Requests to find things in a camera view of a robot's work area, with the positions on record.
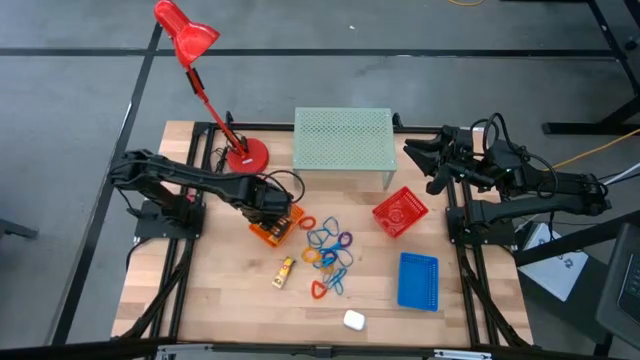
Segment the red desk lamp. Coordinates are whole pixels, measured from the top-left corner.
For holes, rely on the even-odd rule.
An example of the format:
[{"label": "red desk lamp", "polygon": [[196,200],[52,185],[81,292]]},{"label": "red desk lamp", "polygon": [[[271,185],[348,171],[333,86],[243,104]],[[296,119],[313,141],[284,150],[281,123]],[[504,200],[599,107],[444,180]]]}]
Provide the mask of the red desk lamp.
[{"label": "red desk lamp", "polygon": [[176,49],[176,57],[180,64],[187,70],[187,77],[195,94],[202,99],[204,106],[216,120],[218,126],[224,132],[231,143],[231,149],[227,153],[227,162],[234,172],[255,173],[262,172],[269,163],[269,151],[266,145],[254,138],[239,139],[216,110],[209,103],[209,98],[204,92],[204,86],[200,77],[191,64],[196,61],[220,36],[214,28],[192,22],[170,0],[160,0],[156,4],[153,13],[162,27],[169,34]]}]

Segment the white cable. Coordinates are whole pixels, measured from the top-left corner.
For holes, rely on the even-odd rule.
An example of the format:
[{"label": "white cable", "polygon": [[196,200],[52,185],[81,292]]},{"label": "white cable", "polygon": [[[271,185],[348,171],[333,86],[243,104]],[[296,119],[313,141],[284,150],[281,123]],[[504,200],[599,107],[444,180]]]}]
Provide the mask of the white cable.
[{"label": "white cable", "polygon": [[[621,172],[620,174],[612,177],[611,179],[607,180],[604,182],[605,185],[609,185],[612,182],[615,182],[616,180],[622,179],[623,177],[625,177],[627,174],[633,172],[633,170],[637,169],[640,167],[640,162],[633,165],[632,167],[628,168],[627,170]],[[538,216],[540,216],[540,214],[534,215],[532,217],[530,217],[529,219],[527,219],[527,221],[523,222],[522,224],[518,225],[518,227],[516,228],[515,232],[520,231],[520,229],[522,229],[525,225],[527,225],[528,223],[530,223],[531,221],[533,221],[535,218],[537,218]]]},{"label": "white cable", "polygon": [[637,169],[638,167],[640,167],[640,162],[633,165],[632,167],[628,168],[627,170],[623,171],[622,173],[614,176],[613,178],[607,180],[604,182],[605,185],[609,185],[612,182],[615,182],[616,180],[622,179],[623,177],[625,177],[627,174],[629,174],[630,172],[632,172],[633,170]]}]

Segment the lamp base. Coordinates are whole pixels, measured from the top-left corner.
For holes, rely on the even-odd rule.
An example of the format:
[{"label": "lamp base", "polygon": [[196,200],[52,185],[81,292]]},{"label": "lamp base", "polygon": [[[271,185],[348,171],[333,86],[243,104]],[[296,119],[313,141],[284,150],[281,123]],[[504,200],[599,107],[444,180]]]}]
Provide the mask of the lamp base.
[{"label": "lamp base", "polygon": [[254,138],[247,139],[249,156],[242,159],[234,151],[227,153],[227,163],[233,172],[238,173],[259,173],[263,172],[269,164],[269,150],[260,140]]}]

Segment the yellow package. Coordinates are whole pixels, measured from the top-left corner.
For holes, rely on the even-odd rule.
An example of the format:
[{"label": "yellow package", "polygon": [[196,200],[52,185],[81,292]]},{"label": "yellow package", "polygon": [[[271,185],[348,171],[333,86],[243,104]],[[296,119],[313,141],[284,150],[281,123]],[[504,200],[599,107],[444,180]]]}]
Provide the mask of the yellow package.
[{"label": "yellow package", "polygon": [[275,279],[273,279],[271,284],[273,284],[273,286],[277,287],[278,289],[282,289],[284,283],[287,281],[287,277],[289,277],[289,273],[291,272],[291,266],[293,266],[293,263],[295,262],[296,261],[293,260],[292,257],[287,256],[287,258],[284,259],[280,270],[278,270],[278,273],[276,274],[276,277]]}]

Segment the wooden surface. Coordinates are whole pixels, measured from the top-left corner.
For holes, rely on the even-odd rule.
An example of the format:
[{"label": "wooden surface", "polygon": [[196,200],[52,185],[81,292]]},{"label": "wooden surface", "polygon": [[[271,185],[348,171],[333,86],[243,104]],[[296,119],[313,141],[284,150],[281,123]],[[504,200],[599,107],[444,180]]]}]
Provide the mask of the wooden surface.
[{"label": "wooden surface", "polygon": [[[167,122],[160,153],[184,162],[192,127],[193,122]],[[291,167],[292,132],[246,131],[243,135],[257,137],[267,144],[270,152],[268,170]],[[311,282],[321,280],[321,276],[318,270],[300,258],[307,246],[305,231],[295,230],[280,247],[272,249],[249,233],[248,222],[238,211],[214,195],[206,194],[205,228],[195,246],[179,339],[468,346],[458,264],[445,227],[446,191],[438,196],[426,194],[427,179],[402,151],[406,138],[430,137],[395,135],[398,172],[386,192],[382,191],[379,179],[372,178],[369,173],[302,173],[307,191],[300,205],[320,223],[329,216],[335,216],[341,231],[348,230],[354,235],[350,249],[355,262],[343,279],[345,290],[342,296],[330,291],[320,300],[311,297]],[[216,132],[214,148],[223,145],[224,137]],[[201,155],[196,160],[197,166],[200,166]],[[278,179],[297,196],[291,178],[279,174]],[[429,213],[402,237],[392,239],[377,225],[371,211],[405,185],[429,208]],[[496,197],[495,193],[474,193],[475,199],[491,200]],[[126,331],[156,294],[167,242],[167,239],[153,240],[132,256],[113,335]],[[494,301],[520,336],[531,342],[513,259],[497,246],[485,246],[483,250]],[[403,251],[439,259],[438,312],[397,305],[398,262]],[[294,257],[297,262],[284,288],[278,290],[271,285],[271,280],[286,256]],[[363,331],[350,330],[342,324],[348,309],[366,316]],[[476,300],[480,335],[486,341],[481,309]],[[164,316],[163,333],[167,332],[170,319],[168,310]]]}]

